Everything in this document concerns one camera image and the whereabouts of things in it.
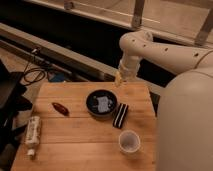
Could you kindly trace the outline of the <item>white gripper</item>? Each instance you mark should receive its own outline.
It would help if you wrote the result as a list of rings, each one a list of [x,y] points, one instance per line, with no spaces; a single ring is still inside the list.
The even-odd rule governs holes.
[[[115,86],[119,87],[123,81],[135,81],[140,68],[141,58],[138,56],[123,55],[118,71],[115,74]]]

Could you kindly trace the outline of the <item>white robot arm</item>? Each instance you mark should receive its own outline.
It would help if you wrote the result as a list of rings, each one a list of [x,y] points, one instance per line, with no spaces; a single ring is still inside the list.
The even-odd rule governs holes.
[[[213,171],[213,49],[157,43],[143,30],[119,46],[116,83],[134,80],[143,59],[175,75],[158,104],[156,171]]]

